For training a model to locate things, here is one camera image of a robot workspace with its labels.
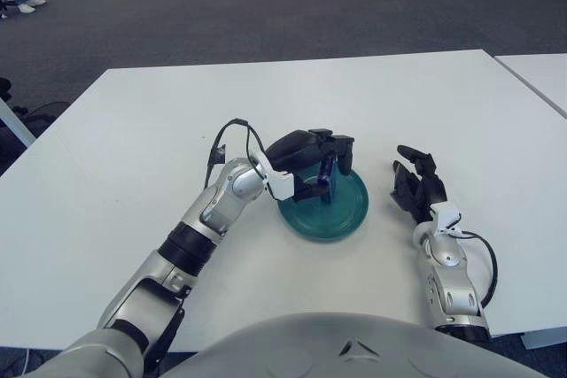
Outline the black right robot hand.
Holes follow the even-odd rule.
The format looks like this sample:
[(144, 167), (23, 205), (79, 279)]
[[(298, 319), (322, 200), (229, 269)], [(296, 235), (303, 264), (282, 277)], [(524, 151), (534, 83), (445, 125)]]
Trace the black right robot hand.
[(431, 206), (447, 201), (445, 185), (436, 174), (432, 155), (406, 145), (399, 145), (397, 152), (413, 164), (416, 171), (410, 172), (398, 160), (392, 163), (392, 199), (404, 212), (409, 212), (417, 224), (432, 221)]

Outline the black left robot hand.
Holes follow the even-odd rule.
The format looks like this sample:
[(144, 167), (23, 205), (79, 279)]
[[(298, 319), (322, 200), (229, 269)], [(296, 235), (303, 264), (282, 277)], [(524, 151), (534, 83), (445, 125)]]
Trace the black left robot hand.
[(329, 204), (335, 188), (335, 168), (352, 171), (354, 138), (329, 129), (295, 130), (272, 143), (267, 158), (278, 172), (293, 175), (295, 202), (319, 197)]

